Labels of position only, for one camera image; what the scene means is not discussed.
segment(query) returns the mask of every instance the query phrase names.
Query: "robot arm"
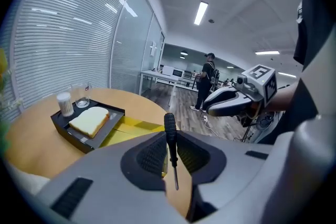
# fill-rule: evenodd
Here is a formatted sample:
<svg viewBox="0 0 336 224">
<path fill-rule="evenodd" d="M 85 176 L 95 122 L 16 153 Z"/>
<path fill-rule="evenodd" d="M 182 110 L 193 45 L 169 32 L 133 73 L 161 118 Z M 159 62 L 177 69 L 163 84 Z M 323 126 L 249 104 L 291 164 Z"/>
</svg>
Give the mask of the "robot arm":
<svg viewBox="0 0 336 224">
<path fill-rule="evenodd" d="M 231 87 L 214 91 L 204 101 L 203 109 L 211 116 L 233 116 L 252 102 L 266 107 L 277 92 L 275 69 L 257 65 L 244 71 Z"/>
</svg>

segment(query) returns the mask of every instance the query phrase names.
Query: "round wooden table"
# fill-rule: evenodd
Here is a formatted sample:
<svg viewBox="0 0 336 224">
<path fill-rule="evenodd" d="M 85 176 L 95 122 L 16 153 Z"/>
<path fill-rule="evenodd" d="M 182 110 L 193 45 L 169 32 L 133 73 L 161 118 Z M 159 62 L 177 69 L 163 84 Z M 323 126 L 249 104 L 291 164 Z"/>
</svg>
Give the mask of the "round wooden table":
<svg viewBox="0 0 336 224">
<path fill-rule="evenodd" d="M 94 88 L 91 98 L 125 109 L 126 116 L 163 125 L 166 111 L 137 94 Z M 15 120 L 7 135 L 10 147 L 6 158 L 9 162 L 24 172 L 53 178 L 84 156 L 82 151 L 71 145 L 55 129 L 50 116 L 57 111 L 59 106 L 56 97 L 51 95 L 32 105 Z M 179 191 L 175 190 L 174 173 L 169 172 L 172 167 L 168 167 L 164 180 L 169 202 L 185 217 L 190 205 L 192 183 L 191 176 L 180 159 L 177 163 Z"/>
</svg>

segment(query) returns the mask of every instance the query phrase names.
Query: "black screwdriver handle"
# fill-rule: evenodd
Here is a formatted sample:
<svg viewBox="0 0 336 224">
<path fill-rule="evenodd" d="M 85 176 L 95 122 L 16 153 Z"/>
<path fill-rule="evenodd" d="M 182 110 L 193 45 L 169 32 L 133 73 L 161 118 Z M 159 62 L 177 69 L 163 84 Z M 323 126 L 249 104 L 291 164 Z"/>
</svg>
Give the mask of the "black screwdriver handle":
<svg viewBox="0 0 336 224">
<path fill-rule="evenodd" d="M 172 166 L 177 166 L 177 155 L 176 155 L 176 141 L 177 141 L 177 132 L 175 117 L 173 113 L 167 113 L 164 116 L 164 130 L 166 132 L 166 140 L 170 151 L 170 161 Z"/>
</svg>

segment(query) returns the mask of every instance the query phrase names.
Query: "yellow flower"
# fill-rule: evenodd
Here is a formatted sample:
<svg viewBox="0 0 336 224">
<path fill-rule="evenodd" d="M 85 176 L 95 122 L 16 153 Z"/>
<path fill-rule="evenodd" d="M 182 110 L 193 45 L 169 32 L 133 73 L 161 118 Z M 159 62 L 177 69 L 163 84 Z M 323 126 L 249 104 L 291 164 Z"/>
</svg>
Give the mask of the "yellow flower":
<svg viewBox="0 0 336 224">
<path fill-rule="evenodd" d="M 7 66 L 8 66 L 8 63 L 7 63 L 5 51 L 3 48 L 0 48 L 0 74 L 2 74 L 3 72 L 7 70 Z"/>
</svg>

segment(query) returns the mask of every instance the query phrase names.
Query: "black tray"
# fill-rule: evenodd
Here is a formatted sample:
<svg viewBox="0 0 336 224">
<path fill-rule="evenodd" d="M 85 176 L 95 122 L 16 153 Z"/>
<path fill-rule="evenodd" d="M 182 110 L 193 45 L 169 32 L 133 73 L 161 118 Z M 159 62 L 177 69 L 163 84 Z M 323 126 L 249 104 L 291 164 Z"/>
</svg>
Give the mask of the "black tray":
<svg viewBox="0 0 336 224">
<path fill-rule="evenodd" d="M 125 115 L 124 109 L 103 104 L 95 100 L 90 100 L 90 104 L 86 108 L 80 109 L 76 106 L 75 103 L 72 103 L 72 106 L 74 108 L 74 113 L 70 117 L 63 117 L 61 111 L 58 111 L 51 116 L 51 120 L 54 123 L 57 132 L 84 153 L 88 153 L 95 150 L 96 148 L 99 148 L 113 127 L 117 124 L 121 117 Z M 87 110 L 93 106 L 100 106 L 107 109 L 110 113 L 110 117 L 109 120 L 106 121 L 106 123 L 102 126 L 102 128 L 100 128 L 95 137 L 90 138 L 89 136 L 73 129 L 70 126 L 69 121 L 78 117 L 84 110 Z"/>
</svg>

